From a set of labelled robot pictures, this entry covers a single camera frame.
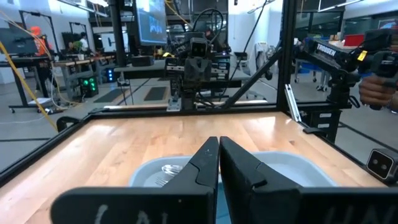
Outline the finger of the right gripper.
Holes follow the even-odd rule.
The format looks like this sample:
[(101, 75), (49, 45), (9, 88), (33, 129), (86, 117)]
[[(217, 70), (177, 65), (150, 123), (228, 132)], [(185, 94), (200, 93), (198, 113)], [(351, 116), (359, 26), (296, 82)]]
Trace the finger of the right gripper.
[(198, 62), (200, 81), (209, 81), (211, 78), (212, 61), (200, 58)]
[(198, 80), (198, 60), (196, 58), (187, 58), (184, 65), (184, 80)]

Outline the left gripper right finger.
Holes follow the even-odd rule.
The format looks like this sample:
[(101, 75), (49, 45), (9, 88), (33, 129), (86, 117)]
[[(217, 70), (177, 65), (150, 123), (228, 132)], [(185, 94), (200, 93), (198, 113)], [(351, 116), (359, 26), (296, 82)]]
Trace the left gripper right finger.
[(220, 169), (232, 223), (295, 223), (299, 184), (224, 136), (220, 138)]

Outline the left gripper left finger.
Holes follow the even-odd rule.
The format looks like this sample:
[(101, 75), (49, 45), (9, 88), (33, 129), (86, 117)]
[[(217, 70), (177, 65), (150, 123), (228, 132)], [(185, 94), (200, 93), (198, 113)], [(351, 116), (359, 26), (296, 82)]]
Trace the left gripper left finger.
[(218, 138), (208, 138), (184, 168), (162, 187), (168, 196), (163, 223), (216, 221), (219, 146)]

